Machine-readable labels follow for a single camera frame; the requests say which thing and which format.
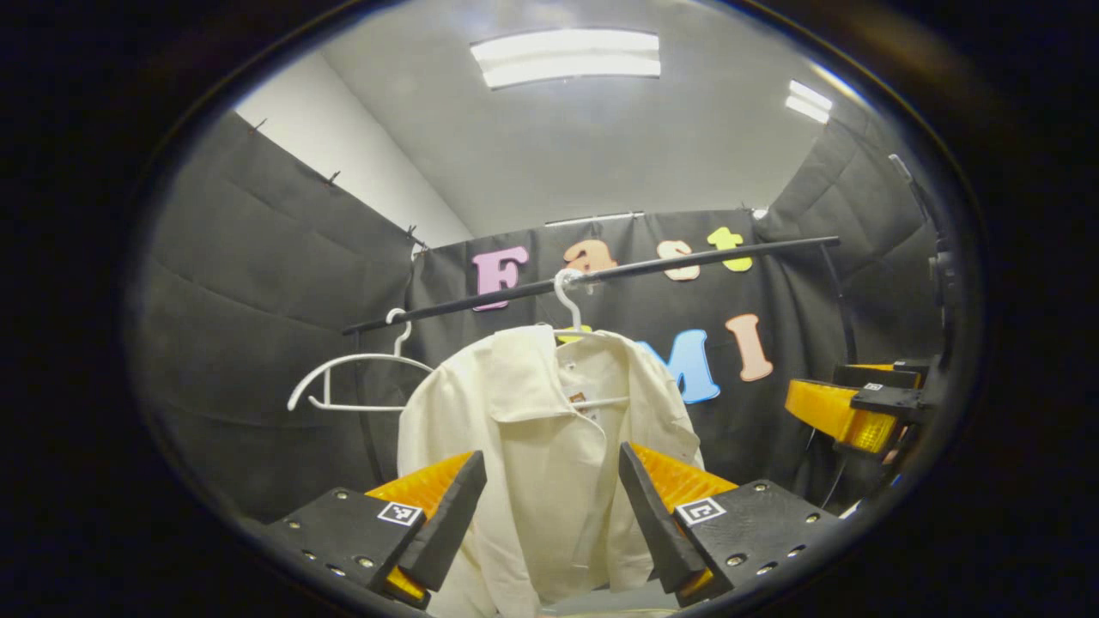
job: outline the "black metal rod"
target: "black metal rod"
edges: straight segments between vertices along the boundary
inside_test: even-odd
[[[832,287],[835,289],[835,304],[840,308],[840,322],[843,324],[843,343],[847,349],[847,364],[854,365],[858,362],[858,351],[855,349],[855,328],[851,322],[851,311],[847,309],[847,299],[843,296],[843,286],[840,284],[840,276],[832,264],[832,256],[829,255],[824,245],[821,245],[821,256],[828,267],[829,277],[832,279]]]
[[[822,236],[819,239],[782,241],[774,243],[753,244],[748,246],[739,246],[736,249],[706,251],[702,253],[681,255],[679,257],[668,257],[665,260],[650,260],[647,262],[637,262],[634,264],[626,264],[624,266],[615,266],[614,268],[607,268],[606,271],[597,271],[595,273],[588,273],[587,275],[581,275],[575,279],[569,280],[569,286],[585,285],[585,284],[601,284],[613,279],[621,279],[624,277],[635,277],[637,275],[658,273],[663,271],[669,271],[671,268],[684,268],[686,266],[711,264],[713,262],[721,262],[723,260],[729,260],[731,257],[742,257],[745,255],[765,255],[768,253],[788,251],[791,249],[820,246],[822,250],[824,250],[825,246],[834,246],[837,244],[840,244],[840,236]],[[470,296],[469,298],[463,298],[462,300],[443,302],[434,307],[425,307],[423,309],[413,309],[412,311],[398,313],[397,316],[393,316],[393,321],[390,323],[387,323],[385,319],[380,319],[380,320],[374,320],[373,322],[363,322],[359,324],[353,324],[345,328],[343,330],[343,334],[352,334],[358,331],[380,329],[392,324],[402,324],[408,321],[422,320],[424,318],[434,318],[435,316],[454,313],[456,311],[473,309],[474,307],[480,307],[482,305],[491,305],[492,302],[499,302],[501,300],[514,300],[517,298],[535,296],[539,294],[546,294],[550,291],[553,291],[553,279],[535,282],[533,284],[523,284],[521,286],[515,286],[513,288],[506,288],[499,291],[490,291],[488,294],[481,294],[478,296]]]

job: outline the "ceiling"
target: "ceiling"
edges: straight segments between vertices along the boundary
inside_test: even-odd
[[[660,77],[485,86],[470,43],[567,26],[656,32]],[[830,93],[784,40],[684,0],[411,0],[322,53],[475,236],[766,208],[822,130],[784,107],[790,79]]]

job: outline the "blue letter m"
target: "blue letter m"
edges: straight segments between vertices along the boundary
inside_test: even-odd
[[[704,330],[691,329],[677,334],[671,343],[670,361],[665,361],[652,345],[643,341],[637,343],[659,358],[676,383],[682,386],[684,404],[698,404],[721,394],[721,388],[710,377],[710,365],[706,362]]]

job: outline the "foam letter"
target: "foam letter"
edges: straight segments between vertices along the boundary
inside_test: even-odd
[[[488,294],[499,291],[506,287],[515,287],[519,283],[519,266],[526,264],[530,255],[524,246],[513,246],[502,251],[491,253],[479,253],[474,256],[474,265],[477,266],[477,294]],[[500,309],[507,307],[508,301],[491,302],[474,307],[474,311],[486,309]]]
[[[734,234],[729,231],[729,228],[718,228],[712,234],[707,236],[706,242],[718,247],[718,251],[725,249],[736,249],[744,242],[744,239],[740,234]],[[725,260],[722,262],[725,268],[734,273],[743,273],[752,267],[751,257],[737,257],[736,260]]]
[[[611,250],[603,241],[588,239],[580,241],[565,251],[566,268],[576,268],[581,273],[595,273],[618,266],[611,260]]]
[[[691,329],[676,335],[671,343],[671,355],[665,361],[653,346],[639,342],[659,358],[668,372],[684,387],[684,404],[698,404],[721,395],[721,388],[710,377],[710,365],[706,361],[706,331]]]
[[[736,345],[741,347],[741,362],[744,368],[741,369],[741,379],[752,382],[762,377],[767,377],[775,371],[775,365],[763,355],[763,344],[759,342],[759,333],[756,324],[759,318],[754,313],[736,316],[725,322],[725,328],[736,338]]]
[[[691,251],[690,245],[682,241],[664,241],[656,245],[656,254],[662,258],[667,260],[668,257],[690,255]],[[685,268],[670,268],[665,271],[664,274],[667,275],[673,282],[689,282],[691,279],[697,279],[698,274],[701,272],[701,266],[687,266]]]

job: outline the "white plastic hanger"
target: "white plastic hanger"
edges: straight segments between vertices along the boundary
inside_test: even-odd
[[[587,332],[580,329],[580,308],[577,307],[576,302],[565,296],[564,286],[568,280],[575,279],[576,277],[582,276],[584,273],[575,268],[563,268],[553,278],[553,291],[557,295],[557,300],[565,307],[568,307],[569,312],[573,314],[573,328],[571,329],[555,329],[553,334],[564,335],[564,336],[599,336],[599,333]],[[573,408],[577,410],[584,410],[587,408],[593,408],[596,406],[609,406],[611,404],[621,404],[623,401],[629,401],[629,397],[611,397],[610,399],[592,399],[591,401],[578,401],[573,404]]]
[[[392,311],[389,312],[388,316],[386,316],[386,322],[392,323],[393,316],[403,312],[404,312],[403,309],[393,309]],[[406,365],[420,367],[421,369],[424,369],[429,373],[435,371],[429,367],[428,365],[424,365],[420,361],[413,361],[412,358],[406,358],[401,356],[401,344],[404,343],[404,340],[412,336],[412,322],[411,321],[404,322],[404,324],[406,324],[404,333],[398,336],[397,341],[393,343],[392,354],[352,354],[349,356],[341,356],[338,358],[333,358],[328,363],[324,363],[323,365],[309,372],[309,375],[307,375],[301,382],[298,383],[298,386],[293,389],[293,393],[290,394],[290,401],[287,402],[286,408],[288,410],[292,410],[298,405],[298,398],[301,397],[301,394],[306,390],[306,387],[309,386],[310,383],[312,383],[314,379],[317,379],[317,376],[323,373],[324,401],[318,401],[317,398],[313,397],[312,395],[309,396],[310,402],[312,402],[313,406],[317,408],[320,408],[322,410],[342,410],[347,412],[399,412],[403,410],[404,409],[403,406],[344,406],[341,404],[333,404],[332,367],[336,365],[342,365],[344,363],[349,363],[353,361],[377,360],[377,361],[396,361],[398,363],[404,363]]]

